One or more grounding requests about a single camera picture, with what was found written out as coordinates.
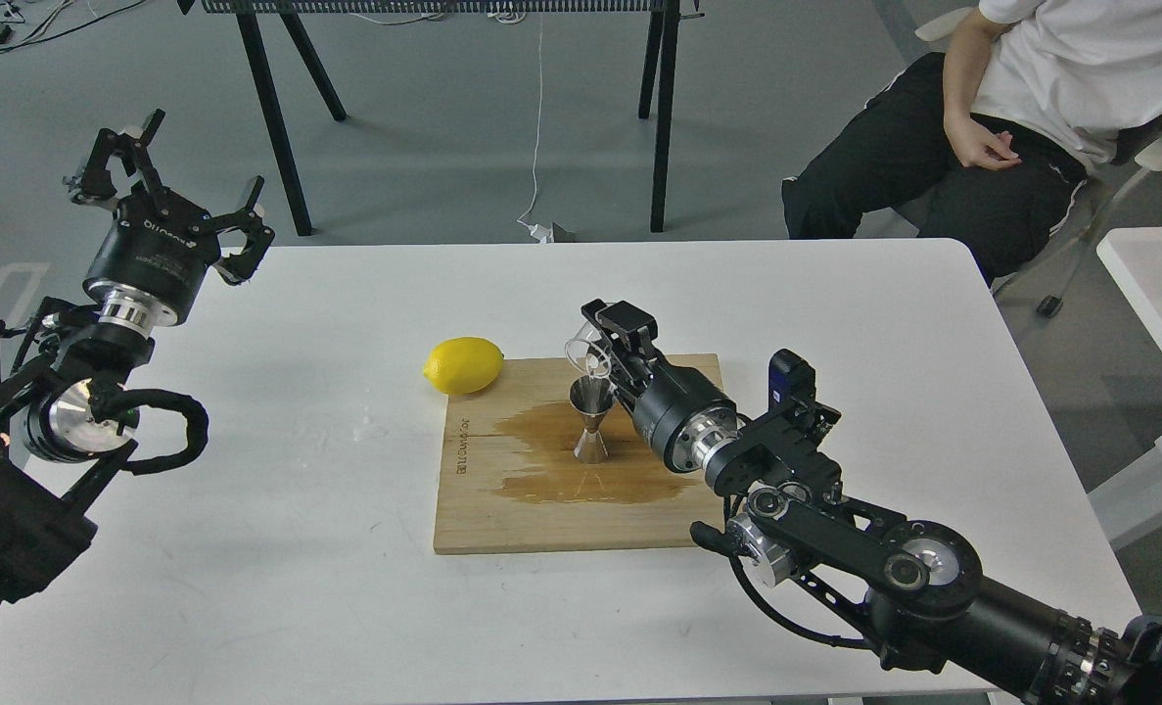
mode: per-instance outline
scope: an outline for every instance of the black table leg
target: black table leg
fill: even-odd
[[[324,103],[329,107],[329,113],[332,113],[333,121],[342,122],[346,117],[345,108],[342,107],[342,99],[338,98],[338,93],[333,89],[332,81],[329,80],[329,72],[324,71],[324,64],[320,62],[320,55],[315,52],[311,37],[307,35],[307,29],[302,27],[302,19],[289,13],[281,14],[280,19],[281,22],[285,22],[285,28],[289,31],[289,37],[294,41],[294,46],[297,46],[297,52],[302,55],[302,63],[307,64],[307,71],[311,72],[311,78],[315,80],[315,88],[320,89],[320,94],[324,98]]]
[[[263,107],[267,137],[271,138],[271,149],[277,156],[277,168],[280,170],[285,196],[289,200],[294,228],[297,229],[297,235],[307,237],[311,235],[311,215],[307,211],[307,197],[302,195],[294,149],[289,148],[289,134],[285,132],[285,116],[280,111],[277,85],[271,80],[264,37],[258,31],[258,19],[252,13],[238,14],[237,28],[241,30],[241,41],[245,44],[245,58],[250,60],[250,73],[254,77],[258,103]]]
[[[643,99],[637,103],[637,116],[651,116],[651,95],[655,93],[655,71],[662,41],[662,13],[651,13],[651,31],[646,36],[646,67],[643,69]]]
[[[675,86],[675,41],[681,28],[681,0],[662,3],[662,57],[660,58],[660,110],[655,125],[655,188],[651,195],[651,232],[662,232],[662,207],[667,201],[667,151],[672,139],[672,89]]]

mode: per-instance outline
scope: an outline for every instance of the jigger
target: jigger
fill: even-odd
[[[602,440],[598,425],[616,402],[611,383],[605,379],[586,375],[572,383],[568,398],[572,408],[584,419],[584,433],[581,433],[581,440],[576,441],[572,454],[582,463],[602,463],[607,460],[607,444]]]

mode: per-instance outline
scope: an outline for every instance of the spilled liquid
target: spilled liquid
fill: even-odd
[[[509,472],[493,492],[532,504],[644,504],[675,498],[702,481],[662,467],[618,405],[600,425],[609,454],[605,463],[584,465],[572,455],[583,430],[581,415],[568,402],[539,404],[495,424],[495,433],[521,440],[526,449],[523,468]]]

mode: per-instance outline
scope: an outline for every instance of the person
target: person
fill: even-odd
[[[1062,226],[1118,130],[1160,115],[1162,0],[980,0],[783,180],[788,235],[853,237],[937,187],[919,236],[961,240],[992,282]]]

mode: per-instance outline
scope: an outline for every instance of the robotic arm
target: robotic arm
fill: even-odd
[[[208,441],[208,416],[189,396],[160,389],[125,390],[128,375],[150,361],[155,328],[182,324],[206,272],[224,281],[249,280],[273,233],[254,213],[263,178],[250,184],[244,206],[210,217],[200,206],[164,187],[146,154],[164,111],[155,110],[139,134],[102,129],[84,168],[66,179],[74,203],[95,204],[115,224],[84,281],[92,304],[45,297],[21,334],[10,374],[0,362],[0,605],[40,592],[89,547],[96,526],[84,517],[120,470],[159,473],[191,463]],[[110,158],[128,175],[139,173],[125,196],[116,196]],[[239,253],[221,256],[220,236],[241,231]],[[31,346],[36,357],[24,365]],[[156,459],[129,460],[139,408],[177,411],[186,419],[186,447]],[[26,446],[41,459],[93,466],[63,495],[12,465],[10,419],[24,415]]]
[[[643,440],[669,470],[702,470],[724,498],[724,531],[695,521],[694,541],[727,557],[779,624],[829,646],[868,648],[884,669],[940,672],[954,661],[1031,705],[1162,705],[1162,617],[1139,617],[1122,636],[1096,630],[985,577],[951,527],[845,496],[841,468],[818,451],[840,415],[817,402],[815,371],[802,358],[773,355],[768,411],[747,419],[705,376],[655,350],[650,314],[595,300],[581,315]],[[860,638],[825,636],[774,612],[740,559],[768,588],[795,582]],[[849,602],[812,573],[820,564],[866,581],[867,596]]]

